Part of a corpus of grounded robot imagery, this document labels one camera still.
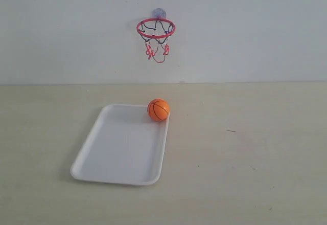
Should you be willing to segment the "clear suction cup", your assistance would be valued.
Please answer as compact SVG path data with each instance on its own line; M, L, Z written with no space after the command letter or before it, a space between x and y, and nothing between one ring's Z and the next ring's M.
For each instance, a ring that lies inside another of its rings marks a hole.
M152 18L166 19L166 11L162 8L156 8L151 13Z

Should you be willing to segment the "small orange basketball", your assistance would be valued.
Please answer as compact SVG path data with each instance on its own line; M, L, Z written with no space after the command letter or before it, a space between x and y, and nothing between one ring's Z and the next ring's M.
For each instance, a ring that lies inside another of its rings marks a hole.
M170 106L166 100L157 98L149 102L147 113L153 121L161 122L168 118Z

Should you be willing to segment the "white plastic tray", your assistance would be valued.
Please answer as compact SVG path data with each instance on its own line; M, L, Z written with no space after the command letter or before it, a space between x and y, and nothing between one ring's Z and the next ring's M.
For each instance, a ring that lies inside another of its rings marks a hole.
M145 105L102 108L71 166L79 181L147 186L160 177L169 120L153 121Z

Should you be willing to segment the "red mini basketball hoop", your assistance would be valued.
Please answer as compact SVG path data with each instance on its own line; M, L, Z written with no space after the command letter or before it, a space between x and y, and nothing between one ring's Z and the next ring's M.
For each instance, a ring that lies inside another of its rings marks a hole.
M169 55L168 42L176 31L176 25L168 19L148 18L140 21L136 30L144 41L145 54L148 59L163 63Z

